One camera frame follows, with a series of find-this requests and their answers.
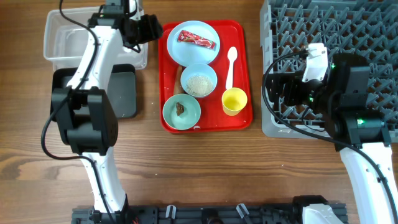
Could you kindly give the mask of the red snack wrapper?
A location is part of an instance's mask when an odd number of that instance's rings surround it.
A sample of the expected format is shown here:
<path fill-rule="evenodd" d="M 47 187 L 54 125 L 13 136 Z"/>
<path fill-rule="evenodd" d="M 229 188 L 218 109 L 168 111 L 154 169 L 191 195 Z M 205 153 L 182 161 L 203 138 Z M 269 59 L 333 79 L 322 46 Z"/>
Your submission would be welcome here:
<path fill-rule="evenodd" d="M 177 37 L 177 41 L 194 44 L 194 45 L 204 47 L 207 49 L 214 49 L 216 47 L 216 43 L 214 41 L 206 39 L 200 35 L 196 35 L 187 30 L 182 30 L 179 33 L 179 35 Z"/>

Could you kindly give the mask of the brown food scrap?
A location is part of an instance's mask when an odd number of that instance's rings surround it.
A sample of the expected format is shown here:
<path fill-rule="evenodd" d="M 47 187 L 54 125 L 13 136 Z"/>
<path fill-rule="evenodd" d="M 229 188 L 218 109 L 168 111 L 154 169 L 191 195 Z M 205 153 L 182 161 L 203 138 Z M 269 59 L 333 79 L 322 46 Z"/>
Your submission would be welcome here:
<path fill-rule="evenodd" d="M 182 105 L 180 102 L 176 103 L 176 114 L 177 116 L 180 116 L 182 113 L 184 113 L 184 105 Z"/>

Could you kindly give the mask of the light blue bowl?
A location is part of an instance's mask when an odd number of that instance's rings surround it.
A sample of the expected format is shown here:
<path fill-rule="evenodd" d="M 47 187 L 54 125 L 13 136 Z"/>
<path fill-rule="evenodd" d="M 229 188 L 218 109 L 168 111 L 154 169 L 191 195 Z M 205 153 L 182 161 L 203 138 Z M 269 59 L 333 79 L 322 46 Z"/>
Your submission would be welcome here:
<path fill-rule="evenodd" d="M 187 94 L 195 98 L 204 98 L 215 90 L 218 76 L 209 65 L 195 63 L 183 70 L 180 84 Z"/>

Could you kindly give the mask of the yellow plastic cup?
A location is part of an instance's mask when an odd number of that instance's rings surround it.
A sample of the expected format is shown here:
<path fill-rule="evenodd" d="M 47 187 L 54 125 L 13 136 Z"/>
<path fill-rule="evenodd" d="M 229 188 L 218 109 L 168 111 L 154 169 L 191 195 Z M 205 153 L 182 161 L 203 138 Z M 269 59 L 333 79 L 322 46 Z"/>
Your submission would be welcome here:
<path fill-rule="evenodd" d="M 225 114 L 236 116 L 247 105 L 248 97 L 244 90 L 233 87 L 224 91 L 221 102 Z"/>

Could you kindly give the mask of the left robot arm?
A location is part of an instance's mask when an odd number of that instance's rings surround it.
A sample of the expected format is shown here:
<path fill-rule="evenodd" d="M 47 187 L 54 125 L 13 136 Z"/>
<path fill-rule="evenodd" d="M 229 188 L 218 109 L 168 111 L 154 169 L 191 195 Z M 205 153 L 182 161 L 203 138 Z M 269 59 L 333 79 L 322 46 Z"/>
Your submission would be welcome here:
<path fill-rule="evenodd" d="M 127 195 L 121 186 L 114 161 L 118 119 L 107 96 L 111 72 L 119 51 L 137 53 L 142 44 L 158 40 L 163 30 L 155 15 L 139 13 L 136 1 L 106 1 L 83 26 L 89 33 L 83 58 L 64 88 L 52 92 L 52 112 L 41 134 L 43 152 L 55 159 L 45 144 L 51 121 L 71 147 L 71 160 L 82 161 L 95 203 L 85 218 L 73 212 L 73 222 L 136 223 Z"/>

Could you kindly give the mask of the green bowl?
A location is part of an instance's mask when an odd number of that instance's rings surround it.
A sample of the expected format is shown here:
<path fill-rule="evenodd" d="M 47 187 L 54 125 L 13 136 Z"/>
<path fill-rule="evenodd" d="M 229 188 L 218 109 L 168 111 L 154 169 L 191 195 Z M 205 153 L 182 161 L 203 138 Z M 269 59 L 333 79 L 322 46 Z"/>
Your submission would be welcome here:
<path fill-rule="evenodd" d="M 184 112 L 177 115 L 177 103 L 180 103 Z M 194 127 L 201 117 L 201 106 L 199 102 L 188 94 L 177 94 L 171 96 L 162 108 L 162 116 L 168 126 L 182 131 Z"/>

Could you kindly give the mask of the sausage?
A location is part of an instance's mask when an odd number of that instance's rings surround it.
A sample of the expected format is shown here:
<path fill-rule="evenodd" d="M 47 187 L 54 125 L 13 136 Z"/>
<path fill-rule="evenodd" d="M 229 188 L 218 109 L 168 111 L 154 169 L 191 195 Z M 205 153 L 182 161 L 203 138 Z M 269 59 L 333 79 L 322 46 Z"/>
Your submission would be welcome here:
<path fill-rule="evenodd" d="M 183 67 L 179 66 L 177 68 L 176 76 L 175 76 L 174 95 L 184 93 L 184 90 L 182 88 L 181 81 L 180 81 L 182 72 L 183 72 Z"/>

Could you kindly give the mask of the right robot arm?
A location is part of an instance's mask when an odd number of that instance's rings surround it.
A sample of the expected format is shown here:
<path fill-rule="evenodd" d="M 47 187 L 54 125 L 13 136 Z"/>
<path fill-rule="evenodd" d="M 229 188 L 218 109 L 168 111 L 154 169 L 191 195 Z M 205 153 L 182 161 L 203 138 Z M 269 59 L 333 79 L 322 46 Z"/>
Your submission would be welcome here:
<path fill-rule="evenodd" d="M 327 137 L 299 129 L 306 136 L 334 144 L 345 165 L 354 192 L 361 223 L 397 223 L 397 186 L 392 170 L 391 137 L 383 114 L 368 108 L 370 67 L 365 57 L 339 53 L 330 71 L 271 73 L 262 80 L 263 101 L 270 112 L 284 84 L 288 102 L 306 104 L 323 115 Z"/>

